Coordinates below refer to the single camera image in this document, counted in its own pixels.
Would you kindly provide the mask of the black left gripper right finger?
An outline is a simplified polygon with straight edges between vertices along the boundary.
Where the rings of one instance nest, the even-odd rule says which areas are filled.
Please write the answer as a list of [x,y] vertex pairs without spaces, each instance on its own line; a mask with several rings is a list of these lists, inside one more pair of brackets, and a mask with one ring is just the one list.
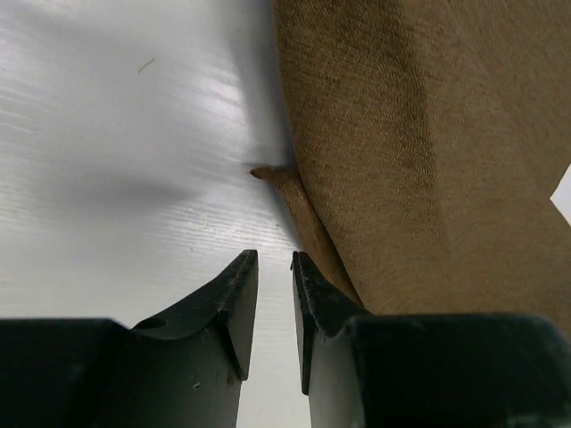
[[567,427],[570,344],[519,314],[375,316],[293,255],[315,427]]

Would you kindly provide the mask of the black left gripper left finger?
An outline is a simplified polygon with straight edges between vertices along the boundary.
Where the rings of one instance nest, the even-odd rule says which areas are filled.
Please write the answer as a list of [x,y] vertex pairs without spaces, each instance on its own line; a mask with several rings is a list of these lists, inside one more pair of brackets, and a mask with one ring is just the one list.
[[258,254],[132,328],[1,323],[4,427],[233,427],[252,352]]

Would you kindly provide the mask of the brown cloth napkin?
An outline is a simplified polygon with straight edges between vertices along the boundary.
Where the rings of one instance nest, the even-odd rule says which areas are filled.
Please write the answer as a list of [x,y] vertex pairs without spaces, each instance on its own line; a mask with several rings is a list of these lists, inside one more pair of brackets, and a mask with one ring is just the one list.
[[253,171],[379,315],[570,327],[567,1],[277,1],[296,163]]

